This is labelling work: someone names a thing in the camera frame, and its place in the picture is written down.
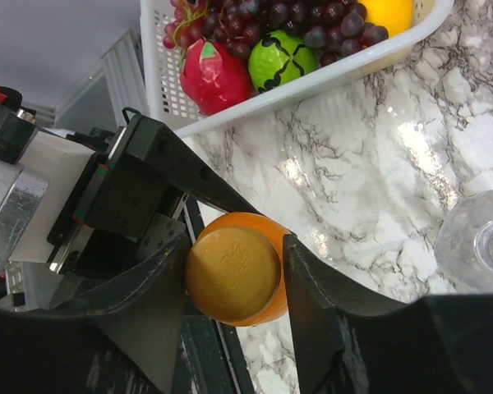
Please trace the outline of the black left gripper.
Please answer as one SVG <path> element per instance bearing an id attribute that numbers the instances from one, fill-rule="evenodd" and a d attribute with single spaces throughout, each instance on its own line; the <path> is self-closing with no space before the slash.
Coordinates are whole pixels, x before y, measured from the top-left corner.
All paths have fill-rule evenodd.
<path id="1" fill-rule="evenodd" d="M 56 273 L 108 279 L 128 270 L 165 245 L 187 194 L 225 213 L 259 213 L 161 121 L 135 114 L 110 143 L 78 142 L 94 153 L 47 236 Z"/>

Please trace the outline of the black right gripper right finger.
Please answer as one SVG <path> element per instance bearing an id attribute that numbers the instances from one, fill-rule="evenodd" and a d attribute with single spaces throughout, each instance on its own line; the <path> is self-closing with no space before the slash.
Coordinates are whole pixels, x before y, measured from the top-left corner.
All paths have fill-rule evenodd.
<path id="1" fill-rule="evenodd" d="M 283 239 L 303 393 L 493 393 L 493 295 L 390 299 Z"/>

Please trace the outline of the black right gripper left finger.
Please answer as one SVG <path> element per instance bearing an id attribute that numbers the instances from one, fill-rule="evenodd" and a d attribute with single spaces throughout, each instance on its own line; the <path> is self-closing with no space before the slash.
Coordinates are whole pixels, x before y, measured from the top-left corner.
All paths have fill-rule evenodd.
<path id="1" fill-rule="evenodd" d="M 0 393 L 167 393 L 187 236 L 55 309 L 0 309 Z"/>

